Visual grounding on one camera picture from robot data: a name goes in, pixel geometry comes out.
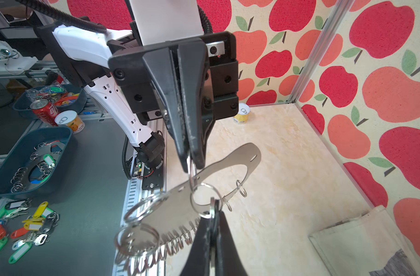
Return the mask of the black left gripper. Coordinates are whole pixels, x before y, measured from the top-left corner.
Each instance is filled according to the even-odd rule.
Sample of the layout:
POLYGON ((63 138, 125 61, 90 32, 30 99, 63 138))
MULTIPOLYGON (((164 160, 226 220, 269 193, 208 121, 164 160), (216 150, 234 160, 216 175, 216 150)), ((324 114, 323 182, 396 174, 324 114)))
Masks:
POLYGON ((108 66, 132 112, 143 124, 163 117, 183 171, 189 172, 190 157, 203 169, 203 119, 220 120, 238 112, 235 35, 221 32, 149 46, 112 45, 116 50, 108 66))

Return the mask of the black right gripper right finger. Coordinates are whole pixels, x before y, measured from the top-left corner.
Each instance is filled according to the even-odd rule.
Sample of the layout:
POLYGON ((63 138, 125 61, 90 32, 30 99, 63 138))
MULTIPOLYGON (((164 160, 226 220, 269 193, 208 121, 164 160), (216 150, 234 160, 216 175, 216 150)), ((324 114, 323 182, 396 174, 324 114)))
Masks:
POLYGON ((247 276, 237 252, 226 216, 219 212, 215 217, 214 248, 216 250, 214 267, 216 276, 247 276))

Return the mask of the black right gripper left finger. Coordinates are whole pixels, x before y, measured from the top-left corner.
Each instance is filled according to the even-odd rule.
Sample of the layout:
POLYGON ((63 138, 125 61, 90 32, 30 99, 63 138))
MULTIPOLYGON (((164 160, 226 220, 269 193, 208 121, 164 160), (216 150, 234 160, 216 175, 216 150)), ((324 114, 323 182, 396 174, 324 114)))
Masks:
POLYGON ((214 219, 200 220, 181 276, 209 276, 214 219))

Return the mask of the metal key organizer plate with rings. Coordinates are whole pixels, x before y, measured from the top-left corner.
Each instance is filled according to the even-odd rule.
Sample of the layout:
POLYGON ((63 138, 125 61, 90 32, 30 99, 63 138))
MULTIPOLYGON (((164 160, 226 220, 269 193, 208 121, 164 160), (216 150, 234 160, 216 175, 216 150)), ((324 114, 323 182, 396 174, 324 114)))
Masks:
POLYGON ((200 220, 214 219, 210 268, 214 267, 215 217, 223 207, 230 207, 229 200, 235 194, 246 197, 244 184, 260 164, 261 158, 260 149, 253 143, 247 143, 200 172, 190 163, 189 180, 170 191, 147 196, 124 213, 123 224, 114 237, 117 249, 115 264, 122 266, 123 272, 129 276, 142 276, 153 265, 177 254, 185 245, 192 247, 200 220), (209 204, 195 202, 194 194, 201 187, 218 193, 205 180, 232 166, 246 167, 244 178, 236 181, 232 191, 226 195, 218 194, 209 204))

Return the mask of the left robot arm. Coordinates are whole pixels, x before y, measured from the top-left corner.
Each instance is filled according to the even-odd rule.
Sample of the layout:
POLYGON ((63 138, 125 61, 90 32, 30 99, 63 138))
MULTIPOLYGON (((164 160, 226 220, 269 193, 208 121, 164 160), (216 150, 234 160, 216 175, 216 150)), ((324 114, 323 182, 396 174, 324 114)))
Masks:
POLYGON ((149 121, 162 118, 184 169, 205 167, 214 123, 237 114, 236 38, 229 32, 141 46, 129 30, 95 33, 62 23, 37 27, 58 69, 122 128, 148 167, 165 142, 149 121))

